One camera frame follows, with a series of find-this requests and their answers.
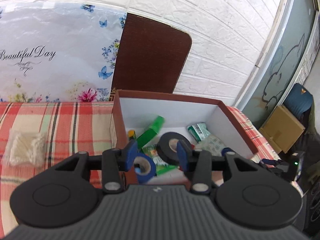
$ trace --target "gray ribbed panel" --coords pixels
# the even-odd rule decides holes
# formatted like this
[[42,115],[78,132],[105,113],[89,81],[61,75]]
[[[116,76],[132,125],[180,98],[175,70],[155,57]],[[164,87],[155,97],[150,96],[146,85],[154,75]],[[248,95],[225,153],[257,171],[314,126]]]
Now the gray ribbed panel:
[[86,219],[58,229],[17,227],[5,240],[287,240],[308,239],[294,227],[250,230],[224,218],[207,197],[184,186],[135,186],[105,196]]

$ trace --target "glass door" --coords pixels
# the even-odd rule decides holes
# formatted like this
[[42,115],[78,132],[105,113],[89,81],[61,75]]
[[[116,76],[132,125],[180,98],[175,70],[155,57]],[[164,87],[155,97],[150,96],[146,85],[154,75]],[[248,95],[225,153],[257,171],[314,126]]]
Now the glass door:
[[291,6],[271,62],[257,86],[251,90],[249,88],[240,102],[245,104],[242,112],[257,129],[271,114],[290,83],[311,34],[316,15],[314,0],[293,0]]

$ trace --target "black speaker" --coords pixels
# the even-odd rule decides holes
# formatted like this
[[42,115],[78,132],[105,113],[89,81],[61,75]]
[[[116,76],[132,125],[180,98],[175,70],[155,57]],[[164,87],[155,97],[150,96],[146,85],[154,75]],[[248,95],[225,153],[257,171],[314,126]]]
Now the black speaker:
[[320,177],[307,192],[307,211],[303,230],[309,236],[320,231]]

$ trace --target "open box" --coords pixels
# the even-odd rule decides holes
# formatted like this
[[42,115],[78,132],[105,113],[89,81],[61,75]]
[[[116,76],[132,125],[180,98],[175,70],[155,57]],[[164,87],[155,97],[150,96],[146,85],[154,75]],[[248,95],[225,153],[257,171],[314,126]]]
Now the open box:
[[[125,147],[129,130],[135,130],[139,136],[158,115],[165,118],[165,123],[158,136],[147,145],[157,143],[161,135],[169,131],[180,133],[190,143],[196,144],[186,127],[205,122],[209,132],[241,156],[250,159],[258,152],[234,115],[220,100],[130,90],[118,90],[114,97],[110,124],[112,147]],[[175,169],[154,177],[148,183],[180,183],[186,180],[183,172]]]

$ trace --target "black tape roll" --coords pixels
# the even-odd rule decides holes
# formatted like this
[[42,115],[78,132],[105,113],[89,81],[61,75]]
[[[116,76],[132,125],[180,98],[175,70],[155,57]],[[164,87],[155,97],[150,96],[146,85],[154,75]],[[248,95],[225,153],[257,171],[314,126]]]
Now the black tape roll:
[[179,165],[179,158],[176,151],[178,140],[183,140],[187,146],[191,148],[191,143],[188,139],[176,132],[163,134],[157,144],[158,155],[168,164]]

